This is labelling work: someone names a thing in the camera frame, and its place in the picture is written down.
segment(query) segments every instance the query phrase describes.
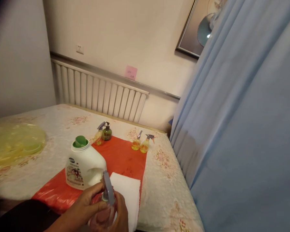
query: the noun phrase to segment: blue curtain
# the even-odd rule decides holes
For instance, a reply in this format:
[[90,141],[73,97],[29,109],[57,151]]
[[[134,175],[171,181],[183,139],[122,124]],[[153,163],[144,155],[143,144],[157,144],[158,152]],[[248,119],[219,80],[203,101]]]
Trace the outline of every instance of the blue curtain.
[[290,231],[290,0],[228,0],[171,143],[205,231]]

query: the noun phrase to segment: framed picture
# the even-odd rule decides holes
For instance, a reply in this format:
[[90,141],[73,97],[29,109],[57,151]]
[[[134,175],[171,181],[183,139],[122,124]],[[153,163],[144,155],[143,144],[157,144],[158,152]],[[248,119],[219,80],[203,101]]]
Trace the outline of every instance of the framed picture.
[[225,2],[226,0],[194,0],[176,51],[199,59],[210,36],[209,21]]

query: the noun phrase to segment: radiator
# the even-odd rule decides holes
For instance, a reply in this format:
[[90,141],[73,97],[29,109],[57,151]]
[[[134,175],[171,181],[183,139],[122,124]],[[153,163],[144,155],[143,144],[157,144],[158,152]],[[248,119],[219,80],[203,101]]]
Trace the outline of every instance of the radiator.
[[58,103],[70,103],[138,123],[149,92],[51,60]]

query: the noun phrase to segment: white plastic jug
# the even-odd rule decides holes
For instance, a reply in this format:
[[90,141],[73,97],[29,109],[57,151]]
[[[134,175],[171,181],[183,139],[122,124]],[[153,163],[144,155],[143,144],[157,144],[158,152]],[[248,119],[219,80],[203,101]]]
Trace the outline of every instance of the white plastic jug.
[[86,139],[87,145],[76,148],[71,145],[71,152],[65,166],[66,182],[69,186],[84,190],[100,182],[106,171],[106,161]]

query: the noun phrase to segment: person's hand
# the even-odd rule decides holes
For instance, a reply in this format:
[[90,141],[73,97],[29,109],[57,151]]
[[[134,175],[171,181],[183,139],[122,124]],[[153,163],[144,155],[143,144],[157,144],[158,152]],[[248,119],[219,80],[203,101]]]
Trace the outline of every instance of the person's hand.
[[103,190],[101,182],[85,189],[74,204],[47,231],[76,231],[85,225],[93,215],[107,207],[104,201],[91,205],[93,197],[101,190]]
[[114,194],[117,200],[117,218],[108,231],[129,232],[128,210],[126,207],[125,198],[119,192],[114,191]]

